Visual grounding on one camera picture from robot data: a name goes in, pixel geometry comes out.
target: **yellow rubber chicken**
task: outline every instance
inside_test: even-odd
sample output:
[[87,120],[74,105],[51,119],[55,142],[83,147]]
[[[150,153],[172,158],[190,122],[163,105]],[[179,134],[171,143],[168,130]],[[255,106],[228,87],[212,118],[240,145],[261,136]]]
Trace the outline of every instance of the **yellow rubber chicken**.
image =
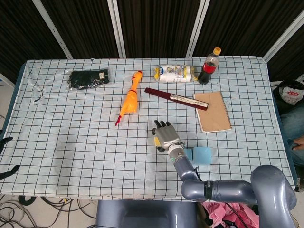
[[120,119],[122,118],[122,116],[126,113],[136,113],[136,108],[137,108],[137,92],[136,92],[136,88],[137,88],[137,84],[139,83],[139,81],[142,78],[143,73],[141,71],[138,71],[136,73],[134,73],[132,80],[132,87],[129,90],[128,94],[127,94],[127,98],[125,99],[123,106],[120,110],[119,113],[119,117],[115,123],[115,126],[118,125],[118,123],[120,122]]

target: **grid pattern tablecloth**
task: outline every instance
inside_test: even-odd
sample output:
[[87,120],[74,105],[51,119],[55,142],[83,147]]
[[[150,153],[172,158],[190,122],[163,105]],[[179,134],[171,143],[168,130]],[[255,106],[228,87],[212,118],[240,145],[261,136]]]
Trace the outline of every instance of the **grid pattern tablecloth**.
[[[153,142],[153,121],[169,121],[186,147],[208,146],[212,164],[202,180],[250,181],[254,168],[272,164],[293,185],[278,126],[267,67],[257,57],[222,57],[208,85],[158,83],[159,64],[201,71],[205,58],[31,60],[26,63],[5,137],[0,172],[20,164],[0,182],[0,192],[98,199],[181,200],[181,181],[166,153]],[[110,83],[66,91],[71,70],[108,68]],[[115,121],[134,71],[143,71],[136,114]],[[146,87],[192,97],[221,91],[232,130],[203,133],[194,108],[146,94]]]

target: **bottle cap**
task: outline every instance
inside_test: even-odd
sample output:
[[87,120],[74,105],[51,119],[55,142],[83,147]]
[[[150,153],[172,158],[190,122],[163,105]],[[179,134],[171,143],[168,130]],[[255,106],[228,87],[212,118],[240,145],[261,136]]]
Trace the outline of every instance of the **bottle cap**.
[[221,49],[219,47],[216,47],[215,49],[213,49],[213,54],[214,55],[220,55]]

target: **brown notebook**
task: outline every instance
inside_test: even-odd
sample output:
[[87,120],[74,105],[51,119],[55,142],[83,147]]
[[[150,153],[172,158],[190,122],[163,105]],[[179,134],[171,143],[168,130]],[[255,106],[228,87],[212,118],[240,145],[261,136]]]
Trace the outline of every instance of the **brown notebook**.
[[203,132],[231,130],[228,112],[221,92],[194,94],[195,100],[208,103],[206,111],[196,109]]

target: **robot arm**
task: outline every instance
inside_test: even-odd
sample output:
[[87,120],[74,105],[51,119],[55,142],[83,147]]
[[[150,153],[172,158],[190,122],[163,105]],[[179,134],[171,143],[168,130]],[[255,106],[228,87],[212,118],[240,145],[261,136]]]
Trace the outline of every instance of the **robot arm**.
[[296,205],[296,196],[284,174],[271,165],[257,167],[251,174],[251,184],[244,180],[200,181],[184,153],[181,140],[169,122],[155,121],[153,129],[161,148],[168,155],[183,181],[182,195],[196,202],[214,200],[258,204],[261,228],[295,228],[289,211]]

